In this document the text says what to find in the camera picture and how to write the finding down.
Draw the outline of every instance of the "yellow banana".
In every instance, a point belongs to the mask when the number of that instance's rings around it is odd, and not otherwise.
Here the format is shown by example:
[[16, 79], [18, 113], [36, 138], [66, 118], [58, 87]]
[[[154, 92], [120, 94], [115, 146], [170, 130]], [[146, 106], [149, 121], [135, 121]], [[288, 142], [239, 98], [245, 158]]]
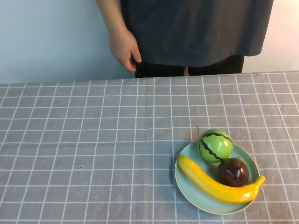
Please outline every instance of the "yellow banana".
[[252, 184], [238, 188], [229, 187], [212, 179], [185, 155], [178, 156], [178, 164], [190, 180], [201, 190], [225, 203], [240, 204], [252, 201], [257, 196], [260, 186], [265, 181], [265, 177], [260, 176]]

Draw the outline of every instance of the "toy fruit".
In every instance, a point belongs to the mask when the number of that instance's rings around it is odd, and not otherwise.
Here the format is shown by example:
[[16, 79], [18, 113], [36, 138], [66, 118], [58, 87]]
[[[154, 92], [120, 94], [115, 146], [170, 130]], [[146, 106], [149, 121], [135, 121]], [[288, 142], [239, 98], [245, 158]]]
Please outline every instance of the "toy fruit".
[[185, 155], [180, 154], [178, 156], [178, 164], [190, 180], [202, 191], [225, 203], [240, 204], [252, 201], [265, 181], [265, 177], [260, 176], [252, 184], [234, 188], [218, 183], [209, 177], [195, 162]]
[[218, 166], [220, 182], [231, 186], [241, 187], [247, 183], [249, 171], [246, 164], [238, 158], [228, 158]]
[[232, 153], [233, 142], [226, 132], [219, 129], [210, 129], [201, 135], [199, 150], [207, 161], [221, 162]]

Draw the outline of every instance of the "watermelon stripe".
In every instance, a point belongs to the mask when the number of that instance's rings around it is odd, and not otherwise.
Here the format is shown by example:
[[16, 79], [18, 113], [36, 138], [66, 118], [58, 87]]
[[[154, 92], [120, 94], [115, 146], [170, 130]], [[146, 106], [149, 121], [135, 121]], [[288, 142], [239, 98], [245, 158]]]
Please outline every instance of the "watermelon stripe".
[[211, 133], [205, 134], [204, 136], [202, 136], [202, 138], [210, 137], [211, 135], [222, 136], [223, 138], [225, 138], [225, 139], [229, 140], [231, 143], [233, 143], [232, 140], [229, 137], [226, 137], [225, 135], [220, 134], [220, 133], [216, 133], [216, 132], [211, 132]]
[[209, 154], [213, 155], [216, 159], [223, 161], [223, 158], [218, 157], [213, 151], [207, 146], [207, 144], [204, 142], [204, 140], [200, 139], [201, 144], [204, 146], [204, 148], [209, 152]]

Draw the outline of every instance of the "light green plate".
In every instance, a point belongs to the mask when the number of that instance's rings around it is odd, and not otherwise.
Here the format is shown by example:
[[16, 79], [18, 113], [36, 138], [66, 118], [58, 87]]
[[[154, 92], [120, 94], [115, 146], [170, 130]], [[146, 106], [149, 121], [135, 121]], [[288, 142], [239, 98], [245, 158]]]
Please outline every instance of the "light green plate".
[[[199, 165], [200, 168], [202, 168], [210, 177], [212, 177], [216, 181], [219, 181], [217, 176], [218, 163], [208, 162], [200, 155], [198, 150], [198, 141], [186, 146], [180, 154], [188, 156], [195, 163], [197, 163], [197, 165]], [[259, 177], [259, 172], [256, 167], [256, 164], [254, 163], [251, 156], [247, 152], [245, 152], [244, 149], [234, 144], [233, 152], [230, 155], [230, 157], [242, 157], [244, 159], [249, 170], [249, 179], [247, 184], [253, 183]], [[212, 198], [202, 190], [200, 190], [183, 173], [177, 162], [174, 170], [178, 187], [183, 193], [183, 195], [187, 198], [189, 202], [191, 202], [193, 205], [195, 205], [203, 211], [218, 215], [232, 214], [245, 209], [247, 206], [251, 204], [251, 202], [244, 204], [228, 204], [220, 202]]]

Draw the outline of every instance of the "plum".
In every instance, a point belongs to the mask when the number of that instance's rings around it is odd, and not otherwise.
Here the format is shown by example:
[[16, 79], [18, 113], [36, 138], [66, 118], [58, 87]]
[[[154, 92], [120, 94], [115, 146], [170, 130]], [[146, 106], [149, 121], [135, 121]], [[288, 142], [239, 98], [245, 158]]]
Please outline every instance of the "plum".
[[239, 158], [227, 158], [218, 166], [220, 182], [231, 187], [241, 187], [247, 183], [249, 171]]

